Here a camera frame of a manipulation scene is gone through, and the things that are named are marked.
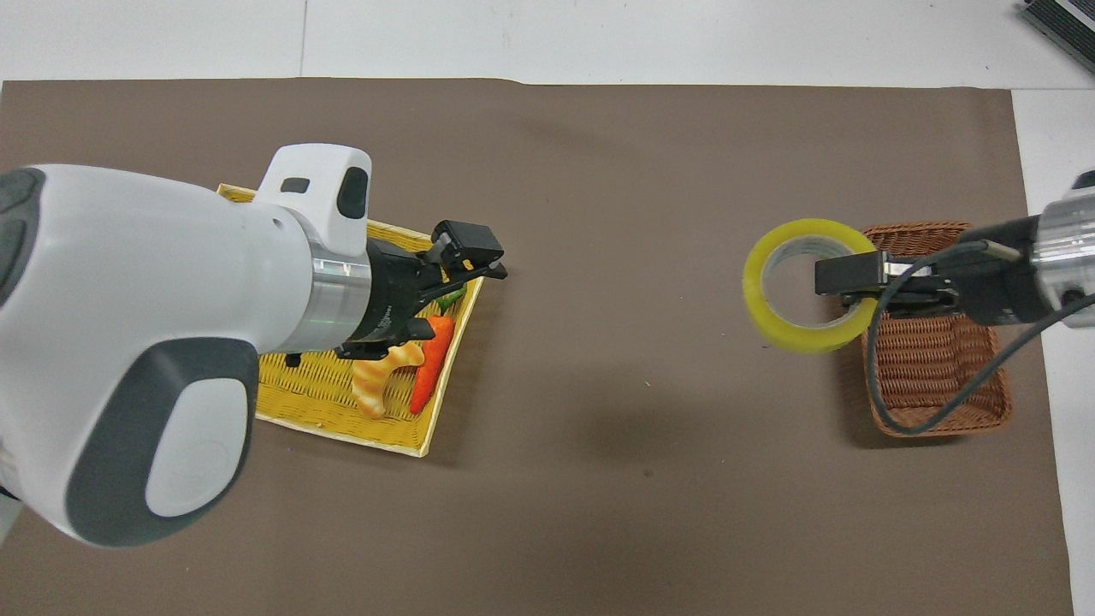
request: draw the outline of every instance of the brown table surface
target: brown table surface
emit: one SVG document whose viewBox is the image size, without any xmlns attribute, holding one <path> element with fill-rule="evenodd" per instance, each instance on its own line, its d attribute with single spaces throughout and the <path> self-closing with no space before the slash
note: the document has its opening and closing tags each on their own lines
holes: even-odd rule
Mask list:
<svg viewBox="0 0 1095 616">
<path fill-rule="evenodd" d="M 93 549 L 24 513 L 0 612 L 1071 613 L 1039 346 L 1008 365 L 1006 430 L 899 442 L 857 346 L 770 349 L 740 293 L 789 219 L 1024 214 L 1007 92 L 3 84 L 0 168 L 254 186 L 302 141 L 372 155 L 370 217 L 507 248 L 430 455 L 260 422 L 222 504 L 163 542 Z"/>
</svg>

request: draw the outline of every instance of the carrot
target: carrot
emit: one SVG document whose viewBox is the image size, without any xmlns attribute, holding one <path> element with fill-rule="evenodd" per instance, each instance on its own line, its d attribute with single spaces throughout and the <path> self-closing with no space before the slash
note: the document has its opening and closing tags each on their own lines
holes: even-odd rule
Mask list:
<svg viewBox="0 0 1095 616">
<path fill-rule="evenodd" d="M 426 362 L 418 368 L 414 377 L 414 391 L 411 392 L 411 414 L 415 416 L 426 408 L 426 403 L 434 396 L 445 357 L 452 345 L 452 334 L 457 329 L 457 323 L 451 317 L 426 317 L 426 321 L 434 328 L 434 340 L 422 345 Z"/>
</svg>

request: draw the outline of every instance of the tape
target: tape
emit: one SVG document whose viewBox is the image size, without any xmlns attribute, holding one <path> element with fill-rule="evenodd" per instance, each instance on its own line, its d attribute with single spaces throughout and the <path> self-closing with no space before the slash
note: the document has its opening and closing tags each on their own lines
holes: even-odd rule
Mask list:
<svg viewBox="0 0 1095 616">
<path fill-rule="evenodd" d="M 799 254 L 823 258 L 875 249 L 855 229 L 823 218 L 803 218 L 781 224 L 764 234 L 749 252 L 741 275 L 749 317 L 772 345 L 796 353 L 829 353 L 866 332 L 878 303 L 863 299 L 839 319 L 826 324 L 798 324 L 781 315 L 768 300 L 765 280 L 780 261 Z"/>
</svg>

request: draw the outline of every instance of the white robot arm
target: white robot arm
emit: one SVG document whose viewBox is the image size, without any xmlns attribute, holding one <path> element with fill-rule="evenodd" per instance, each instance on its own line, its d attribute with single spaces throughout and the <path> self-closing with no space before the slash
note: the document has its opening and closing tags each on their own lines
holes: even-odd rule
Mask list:
<svg viewBox="0 0 1095 616">
<path fill-rule="evenodd" d="M 433 337 L 430 299 L 506 276 L 479 224 L 419 254 L 367 241 L 371 173 L 307 143 L 250 204 L 110 168 L 0 175 L 0 486 L 90 544 L 166 536 L 239 475 L 258 355 L 381 358 Z"/>
</svg>

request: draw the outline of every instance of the white floor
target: white floor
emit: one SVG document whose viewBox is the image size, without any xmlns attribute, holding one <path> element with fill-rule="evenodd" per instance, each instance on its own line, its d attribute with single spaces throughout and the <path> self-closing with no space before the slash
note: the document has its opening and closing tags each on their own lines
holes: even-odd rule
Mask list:
<svg viewBox="0 0 1095 616">
<path fill-rule="evenodd" d="M 1095 166 L 1095 75 L 1013 0 L 7 0 L 0 80 L 493 77 L 1015 90 L 1031 212 Z M 1042 337 L 1076 614 L 1095 614 L 1095 333 Z M 13 520 L 0 505 L 0 537 Z"/>
</svg>

